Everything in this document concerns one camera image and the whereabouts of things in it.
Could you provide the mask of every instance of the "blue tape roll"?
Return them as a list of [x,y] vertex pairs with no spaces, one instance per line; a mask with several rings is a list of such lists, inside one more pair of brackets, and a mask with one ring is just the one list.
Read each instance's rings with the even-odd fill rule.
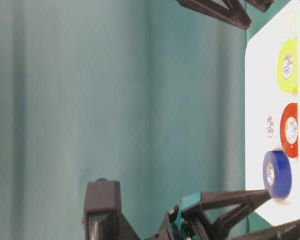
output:
[[263,183],[272,198],[285,199],[292,186],[290,162],[283,151],[268,151],[263,160]]

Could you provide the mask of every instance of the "tape roll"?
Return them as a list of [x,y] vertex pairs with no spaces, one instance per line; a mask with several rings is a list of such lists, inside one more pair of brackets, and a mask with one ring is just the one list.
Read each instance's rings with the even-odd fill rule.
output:
[[292,186],[289,159],[283,151],[268,151],[263,160],[263,183],[272,198],[285,199]]
[[280,138],[285,154],[290,158],[298,156],[298,104],[288,104],[280,121]]
[[286,41],[280,51],[277,79],[282,92],[298,91],[298,40],[296,38]]

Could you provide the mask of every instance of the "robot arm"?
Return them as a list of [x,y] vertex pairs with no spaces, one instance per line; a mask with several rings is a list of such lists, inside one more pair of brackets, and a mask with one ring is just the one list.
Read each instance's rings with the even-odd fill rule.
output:
[[[225,240],[231,228],[270,199],[267,190],[199,192],[166,212],[158,232],[148,240]],[[205,211],[236,206],[212,223]],[[140,240],[121,212],[118,181],[89,182],[84,202],[86,240]],[[300,220],[233,240],[298,240]]]

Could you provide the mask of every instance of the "teal cable tie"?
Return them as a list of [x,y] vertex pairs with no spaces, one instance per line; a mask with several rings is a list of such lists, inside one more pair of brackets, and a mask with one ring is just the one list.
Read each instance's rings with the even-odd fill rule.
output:
[[179,210],[176,216],[176,226],[181,233],[181,223],[183,218],[181,217],[183,209],[190,207],[193,204],[196,204],[201,201],[201,193],[197,192],[189,196],[185,196],[180,200]]

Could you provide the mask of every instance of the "gripper jaw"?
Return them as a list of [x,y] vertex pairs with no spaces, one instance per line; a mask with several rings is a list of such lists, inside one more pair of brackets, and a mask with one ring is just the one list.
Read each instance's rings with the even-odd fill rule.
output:
[[300,220],[235,237],[232,240],[298,240]]
[[[251,19],[239,0],[222,0],[227,7],[221,6],[213,0],[177,0],[187,9],[218,19],[241,29],[248,29]],[[245,0],[262,12],[273,3],[273,0]]]

